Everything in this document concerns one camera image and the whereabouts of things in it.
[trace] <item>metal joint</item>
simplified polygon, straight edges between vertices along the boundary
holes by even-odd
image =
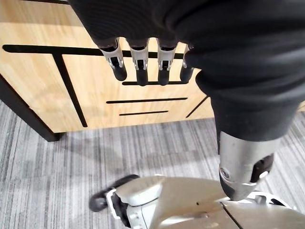
[[[162,47],[160,46],[159,40],[158,41],[158,67],[159,70],[167,70],[169,71],[171,69],[171,65],[173,63],[173,59],[175,56],[176,47],[174,47],[173,50],[166,51],[162,50]]]
[[[148,45],[146,44],[145,48],[142,50],[136,50],[130,47],[130,52],[132,54],[132,61],[136,70],[146,70],[148,64]]]
[[[123,67],[123,53],[120,48],[119,39],[116,40],[116,47],[114,47],[115,50],[111,52],[107,52],[103,49],[100,49],[103,53],[104,57],[106,58],[109,65],[114,69],[117,67],[117,64],[120,68]]]
[[[106,200],[107,200],[107,204],[108,204],[108,207],[110,208],[110,211],[111,211],[111,214],[112,216],[115,218],[115,219],[121,219],[121,217],[119,217],[117,214],[116,214],[116,211],[114,209],[114,206],[113,206],[113,202],[112,202],[112,199],[111,197],[113,196],[113,194],[115,193],[116,189],[112,189],[111,191],[109,191],[107,194],[106,194]]]

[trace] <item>robotic arm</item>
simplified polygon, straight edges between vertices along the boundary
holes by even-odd
[[[186,64],[211,97],[219,175],[241,200],[270,171],[280,138],[305,100],[302,0],[152,0],[155,20],[193,48]]]
[[[304,0],[69,3],[118,80],[126,78],[122,51],[112,42],[119,36],[129,40],[139,85],[147,84],[147,38],[192,47],[183,65],[202,69],[196,82],[211,98],[222,188],[232,200],[247,197],[268,175],[280,138],[305,100]],[[162,85],[168,82],[175,44],[159,49]]]

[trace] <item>screw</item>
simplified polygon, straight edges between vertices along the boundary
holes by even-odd
[[[225,177],[225,178],[227,178],[227,179],[229,179],[229,174],[225,171],[225,169],[223,169],[223,168],[220,168],[220,171],[221,171],[221,173],[223,174],[223,176]]]

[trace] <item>wooden panel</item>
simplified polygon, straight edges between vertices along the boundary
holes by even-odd
[[[69,5],[22,0],[0,1],[0,45],[43,45],[96,48]],[[123,50],[129,50],[120,38]],[[183,53],[179,43],[176,52]],[[149,51],[157,51],[150,38]],[[0,49],[0,73],[54,132],[84,129],[51,54],[8,53]],[[194,79],[187,85],[124,86],[116,81],[101,56],[65,55],[73,86],[89,128],[183,120],[200,102]],[[125,58],[126,81],[136,81],[131,58]],[[179,81],[182,60],[174,60],[170,80]],[[157,81],[157,59],[149,60],[149,80]],[[106,104],[109,100],[188,97],[187,100]],[[168,110],[167,113],[119,116],[124,113]]]
[[[300,104],[298,111],[305,111],[305,101]]]
[[[52,55],[6,52],[0,72],[53,132],[82,128]]]
[[[100,56],[64,55],[73,87],[78,96],[89,128],[123,125],[139,125],[184,120],[190,111],[205,97],[197,87],[194,77],[188,84],[126,86],[114,78],[106,60]],[[128,72],[126,81],[135,80],[135,69],[131,58],[125,58]],[[170,80],[179,79],[182,60],[175,60]],[[157,80],[157,60],[150,59],[149,80]],[[143,100],[182,98],[179,101],[106,104],[113,100]],[[119,116],[125,113],[168,111],[160,114]]]

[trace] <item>striped carpet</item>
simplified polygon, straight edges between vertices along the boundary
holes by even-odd
[[[0,101],[0,228],[121,229],[91,194],[130,173],[218,179],[213,119],[91,130],[47,143]],[[305,213],[305,114],[260,190]]]

